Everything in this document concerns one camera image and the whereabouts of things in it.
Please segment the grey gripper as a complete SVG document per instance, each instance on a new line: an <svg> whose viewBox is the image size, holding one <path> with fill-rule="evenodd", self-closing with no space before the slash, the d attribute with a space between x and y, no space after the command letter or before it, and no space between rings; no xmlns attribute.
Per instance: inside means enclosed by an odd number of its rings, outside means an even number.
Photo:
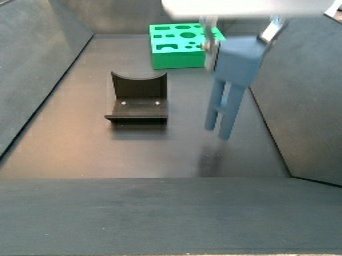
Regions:
<svg viewBox="0 0 342 256"><path fill-rule="evenodd" d="M219 42L213 28L218 18L272 17L258 38L270 44L285 27L285 17L324 14L336 0L162 0L162 6L174 19L199 18L205 32L202 49L206 52L205 68L215 69Z"/></svg>

